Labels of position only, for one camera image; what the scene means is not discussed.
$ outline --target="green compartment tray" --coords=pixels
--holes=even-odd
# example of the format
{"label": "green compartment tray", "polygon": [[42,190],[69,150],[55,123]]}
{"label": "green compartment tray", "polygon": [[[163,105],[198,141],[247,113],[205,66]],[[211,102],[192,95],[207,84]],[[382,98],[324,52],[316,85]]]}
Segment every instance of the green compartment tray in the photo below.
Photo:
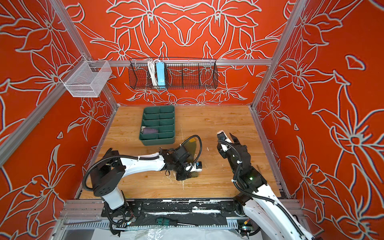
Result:
{"label": "green compartment tray", "polygon": [[165,145],[175,142],[175,107],[160,106],[144,108],[142,127],[158,129],[158,133],[142,134],[139,139],[144,146]]}

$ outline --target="wooden table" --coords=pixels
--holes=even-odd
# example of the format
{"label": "wooden table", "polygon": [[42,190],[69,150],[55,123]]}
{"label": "wooden table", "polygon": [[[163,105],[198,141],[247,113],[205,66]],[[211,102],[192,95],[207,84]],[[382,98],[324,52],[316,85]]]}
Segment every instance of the wooden table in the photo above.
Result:
{"label": "wooden table", "polygon": [[[160,146],[144,146],[139,140],[143,109],[144,106],[123,106],[118,109],[98,160],[110,147],[118,150],[120,154],[132,156],[152,154],[159,150]],[[189,136],[199,135],[203,143],[199,159],[203,164],[202,172],[198,177],[184,181],[176,181],[172,171],[170,176],[166,176],[165,171],[129,175],[121,179],[118,185],[127,198],[236,196],[239,192],[231,182],[233,173],[228,160],[223,159],[217,151],[216,133],[220,130],[224,130],[227,135],[232,133],[241,144],[247,145],[252,165],[260,170],[275,195],[280,196],[248,106],[176,106],[175,130],[175,143],[161,147],[176,148]],[[97,197],[93,192],[83,191],[80,198]]]}

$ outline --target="red floral wallpaper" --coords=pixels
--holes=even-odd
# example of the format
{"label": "red floral wallpaper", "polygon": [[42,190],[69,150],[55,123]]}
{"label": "red floral wallpaper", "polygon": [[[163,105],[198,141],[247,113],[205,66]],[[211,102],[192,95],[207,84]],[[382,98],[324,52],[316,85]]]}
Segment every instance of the red floral wallpaper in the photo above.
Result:
{"label": "red floral wallpaper", "polygon": [[[80,56],[49,1],[0,1],[0,144]],[[0,168],[0,239],[48,239],[112,114],[66,92]]]}
{"label": "red floral wallpaper", "polygon": [[0,2],[0,145],[80,56],[48,0]]}
{"label": "red floral wallpaper", "polygon": [[257,106],[290,194],[324,239],[384,235],[384,3],[308,1]]}
{"label": "red floral wallpaper", "polygon": [[[271,58],[293,0],[102,1],[63,0],[96,60],[156,56],[216,59]],[[249,104],[265,66],[219,68],[216,90],[133,90],[127,68],[108,86],[118,103]]]}

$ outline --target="white cable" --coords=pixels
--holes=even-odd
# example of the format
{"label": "white cable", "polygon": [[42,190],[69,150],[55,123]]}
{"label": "white cable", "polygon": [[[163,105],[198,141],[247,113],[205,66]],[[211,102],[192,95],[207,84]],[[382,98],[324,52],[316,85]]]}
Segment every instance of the white cable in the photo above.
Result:
{"label": "white cable", "polygon": [[153,86],[158,86],[156,75],[155,75],[155,71],[156,71],[155,62],[157,61],[161,62],[159,59],[148,60],[148,71],[151,76]]}

